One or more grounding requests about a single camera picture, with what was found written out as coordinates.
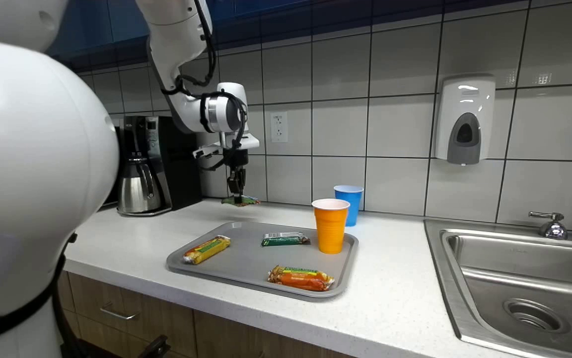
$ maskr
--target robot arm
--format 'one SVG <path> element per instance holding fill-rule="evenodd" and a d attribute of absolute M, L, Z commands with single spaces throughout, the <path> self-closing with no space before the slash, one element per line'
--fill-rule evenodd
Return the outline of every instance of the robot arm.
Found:
<path fill-rule="evenodd" d="M 217 92 L 191 94 L 187 84 L 207 86 L 215 72 L 213 25 L 205 0 L 137 0 L 149 27 L 149 53 L 175 124 L 189 134 L 221 134 L 221 164 L 231 168 L 227 180 L 235 204 L 242 204 L 248 150 L 260 142 L 248 134 L 246 92 L 241 84 L 223 82 Z M 195 80 L 181 66 L 207 51 L 209 74 Z"/>

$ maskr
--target kitchen counter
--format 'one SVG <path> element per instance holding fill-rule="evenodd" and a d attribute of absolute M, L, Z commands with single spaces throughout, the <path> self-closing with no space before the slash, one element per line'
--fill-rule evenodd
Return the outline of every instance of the kitchen counter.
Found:
<path fill-rule="evenodd" d="M 94 216 L 68 249 L 66 271 L 211 313 L 350 357 L 507 357 L 457 341 L 423 224 L 362 216 L 348 291 L 308 303 L 165 269 L 167 255 L 223 224 L 312 228 L 306 208 L 227 208 L 217 202 L 149 220 Z"/>

